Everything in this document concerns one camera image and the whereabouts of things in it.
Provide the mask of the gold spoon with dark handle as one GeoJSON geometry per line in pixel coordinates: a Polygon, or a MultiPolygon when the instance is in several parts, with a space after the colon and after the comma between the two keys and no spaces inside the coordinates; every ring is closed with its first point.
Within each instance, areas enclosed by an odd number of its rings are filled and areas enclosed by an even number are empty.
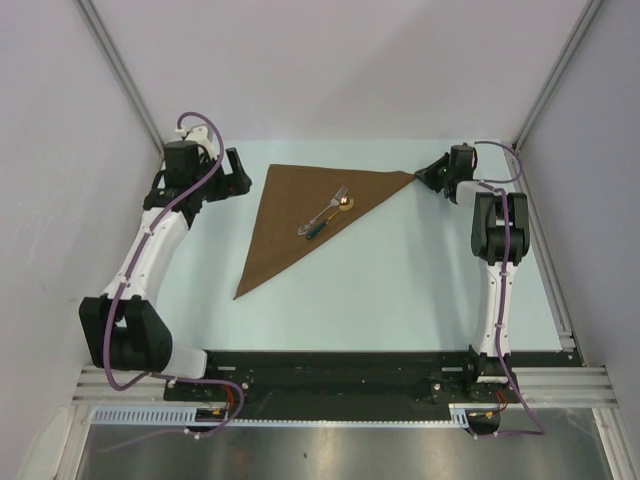
{"type": "Polygon", "coordinates": [[[323,220],[318,226],[314,227],[309,233],[306,234],[306,239],[307,240],[311,240],[314,237],[317,236],[317,234],[323,230],[329,223],[330,221],[337,216],[339,213],[341,212],[346,212],[349,211],[353,206],[354,206],[354,199],[352,197],[343,197],[340,200],[340,203],[338,205],[338,210],[335,211],[334,213],[330,214],[325,220],[323,220]]]}

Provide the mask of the silver fork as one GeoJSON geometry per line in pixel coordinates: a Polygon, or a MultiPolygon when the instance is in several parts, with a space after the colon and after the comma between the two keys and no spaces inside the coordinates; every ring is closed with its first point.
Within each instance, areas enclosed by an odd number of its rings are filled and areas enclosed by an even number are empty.
{"type": "Polygon", "coordinates": [[[316,223],[316,221],[320,219],[322,215],[324,215],[328,210],[338,207],[340,200],[343,197],[345,197],[347,193],[348,193],[348,187],[346,185],[342,185],[339,188],[339,190],[336,192],[336,194],[331,198],[329,204],[323,210],[321,210],[315,217],[309,220],[305,225],[300,227],[298,229],[297,234],[299,236],[305,235],[310,230],[310,228],[316,223]]]}

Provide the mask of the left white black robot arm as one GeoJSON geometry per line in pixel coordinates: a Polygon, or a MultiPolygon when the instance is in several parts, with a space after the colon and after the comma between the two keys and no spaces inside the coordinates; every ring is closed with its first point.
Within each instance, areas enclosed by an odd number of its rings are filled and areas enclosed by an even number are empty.
{"type": "Polygon", "coordinates": [[[144,199],[141,225],[122,266],[102,294],[84,298],[79,306],[96,367],[183,377],[202,400],[219,392],[221,376],[206,366],[204,350],[174,340],[155,303],[172,257],[203,204],[250,191],[252,181],[237,150],[225,151],[229,172],[211,157],[212,150],[206,140],[165,145],[165,165],[144,199]]]}

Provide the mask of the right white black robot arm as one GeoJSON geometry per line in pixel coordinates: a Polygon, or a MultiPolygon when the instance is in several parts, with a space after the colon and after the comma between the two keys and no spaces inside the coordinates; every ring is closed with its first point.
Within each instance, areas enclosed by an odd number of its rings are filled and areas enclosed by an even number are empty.
{"type": "Polygon", "coordinates": [[[451,203],[473,210],[470,244],[479,262],[480,303],[461,388],[469,399],[484,401],[497,386],[515,389],[508,365],[509,311],[515,275],[530,248],[530,222],[527,196],[506,191],[504,180],[476,179],[478,163],[477,148],[462,143],[415,176],[451,203]]]}

